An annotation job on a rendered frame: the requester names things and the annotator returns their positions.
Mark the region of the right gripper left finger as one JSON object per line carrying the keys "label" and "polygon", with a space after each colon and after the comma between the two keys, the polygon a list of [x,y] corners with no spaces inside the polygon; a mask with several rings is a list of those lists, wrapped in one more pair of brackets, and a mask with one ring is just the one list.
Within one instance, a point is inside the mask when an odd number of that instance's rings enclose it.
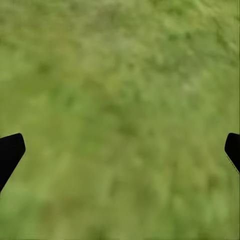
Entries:
{"label": "right gripper left finger", "polygon": [[0,192],[26,151],[21,133],[0,138]]}

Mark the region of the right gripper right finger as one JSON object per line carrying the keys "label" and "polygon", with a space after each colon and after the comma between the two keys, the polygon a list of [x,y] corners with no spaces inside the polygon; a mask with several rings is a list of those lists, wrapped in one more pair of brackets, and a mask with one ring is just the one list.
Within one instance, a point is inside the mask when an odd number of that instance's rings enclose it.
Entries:
{"label": "right gripper right finger", "polygon": [[225,142],[224,150],[240,172],[240,135],[229,133]]}

